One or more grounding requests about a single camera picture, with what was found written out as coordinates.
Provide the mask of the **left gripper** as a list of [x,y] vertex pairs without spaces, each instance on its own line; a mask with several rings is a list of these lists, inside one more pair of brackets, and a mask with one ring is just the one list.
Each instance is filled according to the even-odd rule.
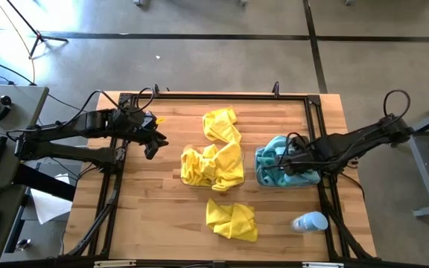
[[145,158],[151,160],[159,147],[168,146],[157,131],[156,117],[151,112],[118,109],[113,114],[113,136],[144,145]]

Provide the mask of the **yellow microfiber towel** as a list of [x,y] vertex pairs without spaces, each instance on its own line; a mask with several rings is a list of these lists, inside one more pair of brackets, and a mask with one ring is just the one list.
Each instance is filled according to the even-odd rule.
[[218,205],[213,199],[209,199],[206,204],[206,225],[216,235],[227,239],[253,243],[258,240],[255,209],[250,205]]
[[200,159],[200,186],[211,187],[215,184],[217,178],[217,153],[218,148],[215,144],[211,144],[203,149]]
[[205,181],[201,171],[203,156],[192,145],[187,145],[181,155],[181,180],[184,184],[204,186]]
[[212,190],[228,191],[244,183],[244,162],[240,144],[227,144],[216,152],[212,159],[215,163]]
[[211,141],[221,140],[225,143],[241,142],[242,136],[235,123],[238,122],[232,107],[216,109],[203,116],[203,132]]

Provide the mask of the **white label strip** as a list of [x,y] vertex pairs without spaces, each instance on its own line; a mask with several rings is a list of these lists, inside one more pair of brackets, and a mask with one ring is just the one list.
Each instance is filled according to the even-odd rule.
[[136,260],[105,260],[94,262],[93,268],[127,268],[136,266]]
[[342,263],[332,262],[302,262],[302,268],[345,268]]

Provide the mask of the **white paper sheet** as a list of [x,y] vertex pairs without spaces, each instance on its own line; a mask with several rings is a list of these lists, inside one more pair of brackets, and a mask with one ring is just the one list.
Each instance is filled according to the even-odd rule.
[[72,201],[33,188],[31,189],[31,196],[34,201],[37,219],[41,225],[71,211]]

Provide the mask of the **grey office desk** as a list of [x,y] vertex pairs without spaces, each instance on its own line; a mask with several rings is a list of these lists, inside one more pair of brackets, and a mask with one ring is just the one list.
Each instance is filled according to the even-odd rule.
[[37,123],[48,93],[47,87],[0,85],[0,97],[6,95],[12,100],[9,114],[0,120],[0,136],[7,137],[6,147],[0,158],[0,257],[28,187],[67,200],[74,194],[74,187],[63,185],[56,179],[22,164],[14,155],[15,138],[22,130]]

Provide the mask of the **black tripod stand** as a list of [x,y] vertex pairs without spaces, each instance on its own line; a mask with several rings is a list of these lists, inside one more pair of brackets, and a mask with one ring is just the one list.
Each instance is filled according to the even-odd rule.
[[44,43],[47,40],[54,40],[54,41],[59,41],[59,42],[68,42],[68,40],[65,39],[65,38],[42,35],[40,31],[38,31],[38,30],[36,30],[35,28],[32,27],[32,25],[29,23],[29,21],[19,12],[19,10],[16,8],[16,6],[10,0],[6,0],[6,2],[13,8],[13,10],[20,17],[20,19],[29,27],[29,29],[31,30],[31,32],[35,36],[35,40],[34,40],[33,46],[31,48],[31,50],[29,51],[28,58],[30,60],[33,59],[33,55],[34,55],[34,52],[36,50],[36,47],[40,43]]

